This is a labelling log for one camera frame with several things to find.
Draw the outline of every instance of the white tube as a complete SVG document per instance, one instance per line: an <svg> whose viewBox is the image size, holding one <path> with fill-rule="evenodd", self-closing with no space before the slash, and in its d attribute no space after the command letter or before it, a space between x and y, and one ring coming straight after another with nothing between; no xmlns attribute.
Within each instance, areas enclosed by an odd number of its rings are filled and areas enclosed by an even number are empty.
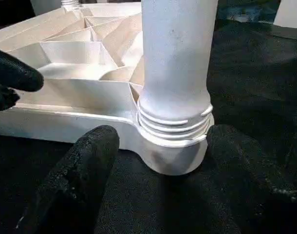
<svg viewBox="0 0 297 234"><path fill-rule="evenodd" d="M79 0L61 0L61 5L67 11L73 10L76 7L80 6Z"/></svg>
<svg viewBox="0 0 297 234"><path fill-rule="evenodd" d="M188 155L190 163L172 175L188 173L201 163L205 136L213 124L206 78L217 4L218 0L142 0L145 85L138 123L147 140L177 148L182 159L175 163L185 163L182 152ZM191 145L201 150L191 152ZM160 155L171 157L167 148Z"/></svg>

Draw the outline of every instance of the rounded base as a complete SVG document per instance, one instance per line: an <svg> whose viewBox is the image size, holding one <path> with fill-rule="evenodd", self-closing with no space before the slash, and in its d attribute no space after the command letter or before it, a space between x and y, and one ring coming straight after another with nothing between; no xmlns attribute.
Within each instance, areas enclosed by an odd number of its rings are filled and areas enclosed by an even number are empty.
<svg viewBox="0 0 297 234"><path fill-rule="evenodd" d="M210 114L209 127L213 124L214 118ZM152 141L140 125L136 127L140 136L133 145L133 151L139 154L152 170L168 176L180 176L194 171L202 163L208 146L206 135L199 137L197 142L191 139L180 141L180 145L173 143L166 146L163 139Z"/></svg>

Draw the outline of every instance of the white surface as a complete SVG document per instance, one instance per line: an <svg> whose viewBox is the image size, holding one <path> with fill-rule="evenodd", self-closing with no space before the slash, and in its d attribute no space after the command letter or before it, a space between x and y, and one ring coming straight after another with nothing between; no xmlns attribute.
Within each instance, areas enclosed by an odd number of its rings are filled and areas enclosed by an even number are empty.
<svg viewBox="0 0 297 234"><path fill-rule="evenodd" d="M10 53L40 70L45 83L36 93L18 91L16 107L0 112L0 134L75 142L107 124L118 131L120 148L153 170L193 171L213 124L205 84L216 6L143 0L145 59L140 3L84 5L15 26L13 35L1 31L0 47L14 48Z"/></svg>
<svg viewBox="0 0 297 234"><path fill-rule="evenodd" d="M274 25L297 28L297 0L282 0Z"/></svg>
<svg viewBox="0 0 297 234"><path fill-rule="evenodd" d="M137 122L150 149L181 150L171 161L177 175L200 165L213 124L206 78L217 4L142 0L145 85Z"/></svg>

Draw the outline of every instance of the white plastic part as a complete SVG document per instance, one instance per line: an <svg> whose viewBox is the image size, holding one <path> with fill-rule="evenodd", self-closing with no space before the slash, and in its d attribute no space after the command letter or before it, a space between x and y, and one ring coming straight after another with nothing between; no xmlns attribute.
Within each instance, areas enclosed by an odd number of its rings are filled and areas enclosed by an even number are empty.
<svg viewBox="0 0 297 234"><path fill-rule="evenodd" d="M171 162L171 172L160 173L188 173L206 152L213 124L206 78L217 4L142 0L145 85L137 122L158 163Z"/></svg>
<svg viewBox="0 0 297 234"><path fill-rule="evenodd" d="M297 0L282 0L277 11L274 25L297 28Z"/></svg>
<svg viewBox="0 0 297 234"><path fill-rule="evenodd" d="M61 5L67 10L73 10L80 6L79 0L61 0Z"/></svg>
<svg viewBox="0 0 297 234"><path fill-rule="evenodd" d="M0 31L1 49L45 75L39 92L18 91L0 112L0 135L75 142L107 124L154 171L193 171L214 122L206 74L217 2L143 0L144 59L140 3L84 5Z"/></svg>

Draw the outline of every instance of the black cloth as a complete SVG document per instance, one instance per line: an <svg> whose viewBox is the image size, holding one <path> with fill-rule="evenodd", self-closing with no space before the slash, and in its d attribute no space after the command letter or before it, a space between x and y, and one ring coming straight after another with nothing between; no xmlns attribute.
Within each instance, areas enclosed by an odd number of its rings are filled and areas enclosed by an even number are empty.
<svg viewBox="0 0 297 234"><path fill-rule="evenodd" d="M297 40L275 37L263 24L216 28L207 79L216 126L204 162L189 175L169 177L120 151L95 233L297 233ZM70 146L0 136L6 158L24 151L44 164L48 151L62 154ZM12 170L0 167L1 192ZM24 207L15 191L29 188L27 175L9 191L3 217Z"/></svg>

